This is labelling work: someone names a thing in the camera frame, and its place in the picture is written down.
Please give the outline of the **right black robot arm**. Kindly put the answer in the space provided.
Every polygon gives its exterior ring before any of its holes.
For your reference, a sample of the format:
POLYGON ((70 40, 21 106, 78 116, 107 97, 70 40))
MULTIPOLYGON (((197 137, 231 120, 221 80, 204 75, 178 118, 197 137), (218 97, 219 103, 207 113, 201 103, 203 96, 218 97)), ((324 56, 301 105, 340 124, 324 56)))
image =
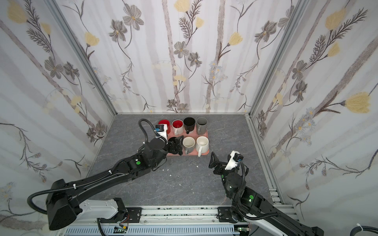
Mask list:
POLYGON ((225 195, 231 200, 230 207, 219 207, 219 222, 256 224, 276 236, 323 236, 319 227, 309 227, 283 213, 262 195, 247 187, 249 168, 244 156, 237 151, 228 155, 227 162, 211 153, 209 168, 221 177, 225 195))

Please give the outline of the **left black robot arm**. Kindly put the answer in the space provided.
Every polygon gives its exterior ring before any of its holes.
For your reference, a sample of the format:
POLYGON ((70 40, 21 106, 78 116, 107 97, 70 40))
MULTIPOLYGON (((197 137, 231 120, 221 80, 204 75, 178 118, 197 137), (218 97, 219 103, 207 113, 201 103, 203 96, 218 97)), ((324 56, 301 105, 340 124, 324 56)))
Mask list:
POLYGON ((92 177, 68 183, 58 180, 50 189, 33 193, 27 198, 29 207, 48 216, 50 230, 60 230, 73 223, 84 213, 85 200, 156 171, 169 153, 183 153, 183 136, 169 139, 161 124, 152 125, 147 119, 140 119, 138 125, 145 141, 136 154, 119 160, 109 170, 92 177))

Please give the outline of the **white mug red inside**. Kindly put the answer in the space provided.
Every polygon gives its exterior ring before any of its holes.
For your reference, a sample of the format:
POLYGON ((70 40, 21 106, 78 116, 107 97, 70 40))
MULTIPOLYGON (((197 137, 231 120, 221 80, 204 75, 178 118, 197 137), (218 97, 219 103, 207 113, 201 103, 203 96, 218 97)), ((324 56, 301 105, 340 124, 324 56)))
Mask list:
POLYGON ((174 120, 172 127, 174 136, 179 136, 184 132, 184 123, 182 120, 174 120))

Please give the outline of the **red mug black handle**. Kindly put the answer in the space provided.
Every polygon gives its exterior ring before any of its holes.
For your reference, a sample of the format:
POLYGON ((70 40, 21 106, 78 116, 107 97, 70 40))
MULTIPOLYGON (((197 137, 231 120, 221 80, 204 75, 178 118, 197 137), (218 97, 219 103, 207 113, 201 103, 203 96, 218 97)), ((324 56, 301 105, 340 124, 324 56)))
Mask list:
POLYGON ((167 129, 166 129, 166 133, 169 134, 171 132, 171 124, 170 124, 170 121, 169 120, 160 120, 158 122, 158 124, 161 124, 161 125, 166 125, 167 126, 167 129))

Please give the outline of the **pink plastic tray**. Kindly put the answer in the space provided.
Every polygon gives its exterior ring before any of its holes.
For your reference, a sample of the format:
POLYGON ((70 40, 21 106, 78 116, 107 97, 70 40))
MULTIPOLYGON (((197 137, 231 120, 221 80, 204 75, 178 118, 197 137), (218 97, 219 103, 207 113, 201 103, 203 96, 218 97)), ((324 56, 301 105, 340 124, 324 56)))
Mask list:
POLYGON ((177 154, 169 153, 170 156, 205 156, 208 155, 210 152, 210 141, 208 138, 208 131, 206 131, 202 135, 198 135, 197 132, 194 130, 190 134, 187 134, 186 131, 181 133, 180 135, 175 135, 173 128, 171 132, 168 134, 168 138, 182 138, 182 150, 177 154))

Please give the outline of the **black mug grey rim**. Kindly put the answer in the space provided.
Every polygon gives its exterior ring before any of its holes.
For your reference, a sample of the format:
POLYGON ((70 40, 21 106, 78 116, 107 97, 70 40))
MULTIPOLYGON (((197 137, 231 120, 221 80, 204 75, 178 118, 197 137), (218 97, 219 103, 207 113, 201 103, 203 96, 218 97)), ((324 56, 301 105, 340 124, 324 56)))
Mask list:
POLYGON ((175 137, 171 137, 168 140, 167 148, 168 148, 168 152, 171 153, 171 154, 177 154, 178 153, 175 137))

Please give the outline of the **small grey mug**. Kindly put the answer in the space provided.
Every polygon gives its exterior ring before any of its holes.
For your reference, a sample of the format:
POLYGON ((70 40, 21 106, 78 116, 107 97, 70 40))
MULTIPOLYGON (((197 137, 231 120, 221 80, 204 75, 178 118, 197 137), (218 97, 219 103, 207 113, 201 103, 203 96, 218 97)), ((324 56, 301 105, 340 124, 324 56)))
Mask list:
POLYGON ((189 155, 195 149, 195 139, 193 137, 185 137, 183 139, 183 154, 189 155))

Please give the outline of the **black mug white base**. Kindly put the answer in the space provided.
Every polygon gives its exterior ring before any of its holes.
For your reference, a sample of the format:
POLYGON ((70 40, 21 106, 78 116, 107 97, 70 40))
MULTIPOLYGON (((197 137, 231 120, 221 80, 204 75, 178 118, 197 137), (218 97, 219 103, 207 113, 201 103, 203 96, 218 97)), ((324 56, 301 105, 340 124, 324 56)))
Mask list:
POLYGON ((186 134, 190 134, 195 129, 196 120, 192 117, 187 117, 183 120, 186 134))

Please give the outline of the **white ribbed-base mug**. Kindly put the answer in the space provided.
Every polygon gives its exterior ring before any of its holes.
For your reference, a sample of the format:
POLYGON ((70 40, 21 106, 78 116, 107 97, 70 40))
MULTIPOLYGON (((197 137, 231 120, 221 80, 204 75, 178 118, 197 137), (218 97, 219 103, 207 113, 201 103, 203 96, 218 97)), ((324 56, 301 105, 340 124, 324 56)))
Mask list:
POLYGON ((206 155, 209 151, 209 140, 205 136, 199 136, 196 140, 195 149, 197 151, 197 156, 201 157, 206 155))

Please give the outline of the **tall grey mug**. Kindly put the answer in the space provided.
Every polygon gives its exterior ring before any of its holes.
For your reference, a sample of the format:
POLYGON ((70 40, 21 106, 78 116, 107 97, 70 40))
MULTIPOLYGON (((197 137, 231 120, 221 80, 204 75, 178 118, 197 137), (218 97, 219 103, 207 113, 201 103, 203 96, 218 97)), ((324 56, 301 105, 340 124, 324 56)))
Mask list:
POLYGON ((204 135, 207 132, 208 120, 200 117, 196 120, 196 132, 198 135, 204 135))

